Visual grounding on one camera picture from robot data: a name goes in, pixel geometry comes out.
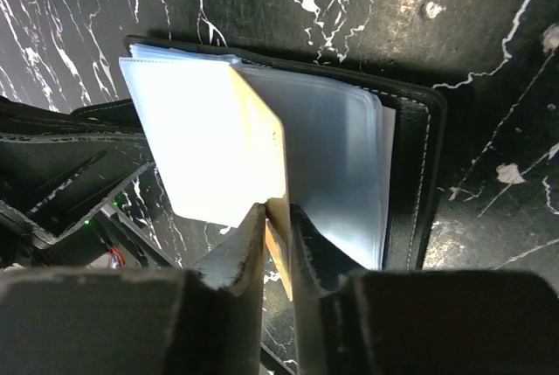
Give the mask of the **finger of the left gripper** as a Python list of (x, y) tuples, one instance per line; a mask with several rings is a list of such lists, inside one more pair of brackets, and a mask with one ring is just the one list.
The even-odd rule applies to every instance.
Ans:
[(70, 133), (142, 134), (130, 99), (78, 108), (70, 114), (53, 112), (1, 98), (1, 133), (54, 135)]
[(144, 135), (1, 135), (1, 232), (47, 248), (154, 166)]

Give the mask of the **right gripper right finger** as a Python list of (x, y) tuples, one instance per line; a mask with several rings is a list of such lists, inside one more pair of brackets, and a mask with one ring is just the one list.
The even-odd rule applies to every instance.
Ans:
[(290, 276), (299, 374), (374, 374), (368, 273), (290, 206)]

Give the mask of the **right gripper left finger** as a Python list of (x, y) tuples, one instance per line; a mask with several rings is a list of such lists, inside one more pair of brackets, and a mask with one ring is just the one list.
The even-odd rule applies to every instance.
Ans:
[(203, 374), (257, 374), (263, 302), (266, 207), (255, 204), (239, 227), (196, 266), (204, 318)]

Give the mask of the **brown credit card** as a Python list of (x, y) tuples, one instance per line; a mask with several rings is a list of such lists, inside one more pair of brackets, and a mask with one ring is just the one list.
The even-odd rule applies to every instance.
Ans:
[(284, 127), (279, 117), (244, 76), (231, 68), (234, 100), (242, 128), (242, 152), (247, 156), (247, 190), (266, 207), (265, 241), (287, 299), (293, 299), (289, 275), (290, 211)]

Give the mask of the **black card holder wallet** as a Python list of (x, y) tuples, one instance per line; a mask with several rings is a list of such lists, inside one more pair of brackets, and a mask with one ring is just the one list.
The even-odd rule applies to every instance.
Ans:
[(290, 198), (361, 266), (422, 267), (447, 105), (425, 87), (235, 47), (128, 36), (135, 57), (229, 60), (282, 120)]

